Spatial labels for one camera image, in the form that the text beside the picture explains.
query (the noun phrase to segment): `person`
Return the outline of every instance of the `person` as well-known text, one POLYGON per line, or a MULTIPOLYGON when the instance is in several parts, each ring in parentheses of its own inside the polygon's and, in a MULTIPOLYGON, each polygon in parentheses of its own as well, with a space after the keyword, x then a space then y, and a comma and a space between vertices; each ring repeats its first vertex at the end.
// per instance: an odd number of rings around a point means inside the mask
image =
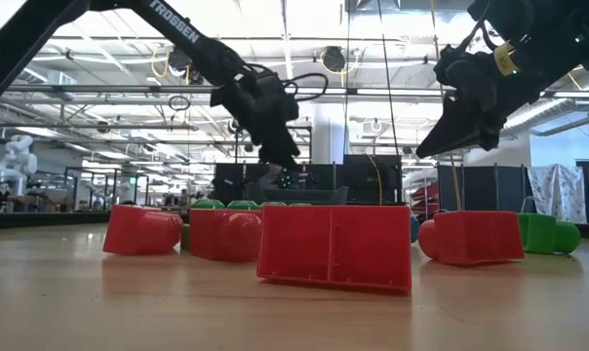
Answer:
POLYGON ((165 200, 164 206, 172 206, 174 204, 174 196, 172 194, 165 193, 163 198, 165 200))
POLYGON ((189 204, 190 198, 188 197, 186 189, 181 189, 181 194, 179 195, 179 206, 181 208, 187 208, 189 204))
POLYGON ((262 189, 279 189, 279 173, 281 171, 281 166, 269 164, 268 172, 257 180, 257 185, 262 189))

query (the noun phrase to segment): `white curtain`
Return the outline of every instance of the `white curtain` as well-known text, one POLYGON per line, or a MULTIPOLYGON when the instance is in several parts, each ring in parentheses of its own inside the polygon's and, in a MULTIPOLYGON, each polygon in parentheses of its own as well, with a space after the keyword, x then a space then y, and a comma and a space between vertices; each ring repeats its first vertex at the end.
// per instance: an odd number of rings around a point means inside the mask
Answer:
POLYGON ((580 167, 552 165, 529 168, 535 208, 557 220, 587 223, 585 181, 580 167))

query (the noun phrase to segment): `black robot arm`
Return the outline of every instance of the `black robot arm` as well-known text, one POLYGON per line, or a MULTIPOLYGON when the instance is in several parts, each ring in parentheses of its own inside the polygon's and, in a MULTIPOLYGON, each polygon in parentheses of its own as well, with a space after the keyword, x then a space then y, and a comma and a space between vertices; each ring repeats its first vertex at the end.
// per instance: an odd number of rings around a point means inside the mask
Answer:
MULTIPOLYGON (((294 81, 281 81, 275 72, 247 64, 164 0, 27 0, 0 29, 0 96, 60 26, 87 11, 114 9, 133 10, 192 59, 193 68, 218 87, 211 106, 225 107, 251 134, 252 142, 261 145, 261 162, 295 166, 299 151, 286 123, 298 117, 298 104, 284 89, 294 81)), ((327 77, 317 76, 325 79, 327 88, 327 77)))
POLYGON ((468 13, 474 30, 457 48, 447 46, 434 68, 437 80, 456 90, 445 96, 419 157, 498 146, 511 113, 579 65, 589 70, 589 0, 475 0, 468 13), (506 44, 491 42, 485 20, 506 44), (477 30, 492 53, 466 52, 477 30))

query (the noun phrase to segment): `green plastic block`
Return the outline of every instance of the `green plastic block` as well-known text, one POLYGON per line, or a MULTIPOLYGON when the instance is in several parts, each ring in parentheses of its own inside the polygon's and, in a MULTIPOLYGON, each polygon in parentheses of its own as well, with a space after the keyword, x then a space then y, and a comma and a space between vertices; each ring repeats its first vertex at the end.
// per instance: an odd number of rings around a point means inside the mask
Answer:
POLYGON ((580 231, 551 215, 518 214, 522 246, 527 253, 571 254, 580 245, 580 231))
POLYGON ((225 205, 219 200, 212 199, 201 199, 194 203, 191 208, 193 209, 224 209, 225 205))
POLYGON ((229 210, 259 210, 259 206, 250 200, 236 200, 227 205, 229 210))
POLYGON ((261 207, 264 206, 286 206, 286 204, 280 202, 265 202, 261 205, 261 207))
POLYGON ((188 242, 190 240, 190 226, 184 224, 179 233, 179 246, 183 251, 188 251, 188 242))

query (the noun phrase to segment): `red plastic block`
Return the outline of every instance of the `red plastic block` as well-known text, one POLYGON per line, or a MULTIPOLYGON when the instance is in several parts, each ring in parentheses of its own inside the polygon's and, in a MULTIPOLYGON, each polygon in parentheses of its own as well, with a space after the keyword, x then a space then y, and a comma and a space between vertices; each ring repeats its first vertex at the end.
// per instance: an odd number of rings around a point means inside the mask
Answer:
POLYGON ((418 242, 427 256, 445 264, 476 265, 525 257, 518 217, 508 212, 436 214, 420 226, 418 242))
POLYGON ((409 293, 410 251, 406 207, 266 207, 257 276, 409 293))
POLYGON ((205 259, 257 259, 261 211, 190 210, 189 251, 205 259))
POLYGON ((139 206, 112 207, 103 251, 111 254, 168 254, 179 242, 177 214, 139 206))

